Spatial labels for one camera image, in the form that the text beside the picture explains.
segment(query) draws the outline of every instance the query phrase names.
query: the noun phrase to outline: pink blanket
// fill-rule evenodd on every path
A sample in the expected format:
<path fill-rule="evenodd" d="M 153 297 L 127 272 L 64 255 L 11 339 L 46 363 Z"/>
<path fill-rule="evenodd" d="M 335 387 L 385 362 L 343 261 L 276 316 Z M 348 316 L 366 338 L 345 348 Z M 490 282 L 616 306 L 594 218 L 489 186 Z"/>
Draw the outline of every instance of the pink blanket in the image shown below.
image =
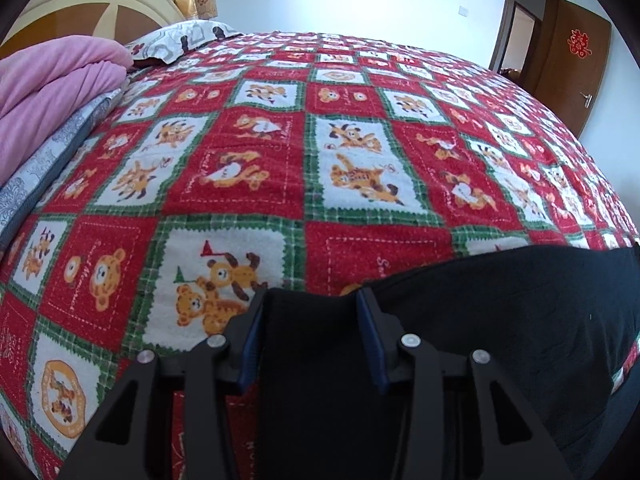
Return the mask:
<path fill-rule="evenodd" d="M 68 117 L 122 85 L 133 64 L 115 41 L 67 36 L 0 60 L 0 186 Z"/>

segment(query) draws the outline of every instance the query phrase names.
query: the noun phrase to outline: red chinese character decoration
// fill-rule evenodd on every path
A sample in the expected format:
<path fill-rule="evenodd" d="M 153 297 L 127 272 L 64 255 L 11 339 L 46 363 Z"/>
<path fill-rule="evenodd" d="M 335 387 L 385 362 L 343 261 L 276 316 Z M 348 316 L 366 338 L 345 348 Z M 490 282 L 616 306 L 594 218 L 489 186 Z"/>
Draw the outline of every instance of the red chinese character decoration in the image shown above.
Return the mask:
<path fill-rule="evenodd" d="M 571 31 L 571 37 L 566 40 L 569 44 L 569 50 L 572 54 L 575 54 L 580 59 L 584 59 L 587 56 L 593 54 L 593 52 L 588 49 L 589 46 L 589 37 L 587 33 L 580 32 L 580 29 L 576 28 Z"/>

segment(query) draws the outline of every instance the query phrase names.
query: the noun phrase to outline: brown door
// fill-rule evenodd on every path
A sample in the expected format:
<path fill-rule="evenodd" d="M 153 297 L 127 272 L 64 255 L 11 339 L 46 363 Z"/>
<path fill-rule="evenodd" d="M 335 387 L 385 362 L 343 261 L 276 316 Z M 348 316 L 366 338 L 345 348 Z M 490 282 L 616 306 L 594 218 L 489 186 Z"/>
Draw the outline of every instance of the brown door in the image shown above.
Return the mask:
<path fill-rule="evenodd" d="M 576 137 L 598 94 L 610 37 L 607 20 L 566 0 L 558 1 L 551 46 L 533 95 Z"/>

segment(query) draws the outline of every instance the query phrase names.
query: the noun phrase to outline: door handle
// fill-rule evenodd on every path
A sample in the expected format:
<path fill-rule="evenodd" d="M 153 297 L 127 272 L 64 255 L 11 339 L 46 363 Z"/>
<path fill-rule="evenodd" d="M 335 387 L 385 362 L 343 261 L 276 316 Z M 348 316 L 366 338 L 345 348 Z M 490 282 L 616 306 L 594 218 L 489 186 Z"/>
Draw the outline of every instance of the door handle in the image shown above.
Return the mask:
<path fill-rule="evenodd" d="M 585 95 L 582 92 L 580 92 L 580 95 L 584 97 L 584 107 L 589 108 L 589 106 L 591 105 L 591 100 L 593 99 L 593 96 L 591 94 Z"/>

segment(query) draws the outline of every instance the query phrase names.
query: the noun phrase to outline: orange circular emblem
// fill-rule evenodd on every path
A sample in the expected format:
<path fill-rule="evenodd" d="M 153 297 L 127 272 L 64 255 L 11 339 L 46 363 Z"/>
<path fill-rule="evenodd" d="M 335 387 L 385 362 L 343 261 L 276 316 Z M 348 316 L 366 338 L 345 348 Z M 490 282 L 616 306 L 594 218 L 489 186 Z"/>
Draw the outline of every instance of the orange circular emblem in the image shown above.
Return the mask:
<path fill-rule="evenodd" d="M 64 361 L 48 361 L 41 386 L 47 418 L 61 434 L 77 438 L 84 430 L 86 397 L 73 368 Z"/>

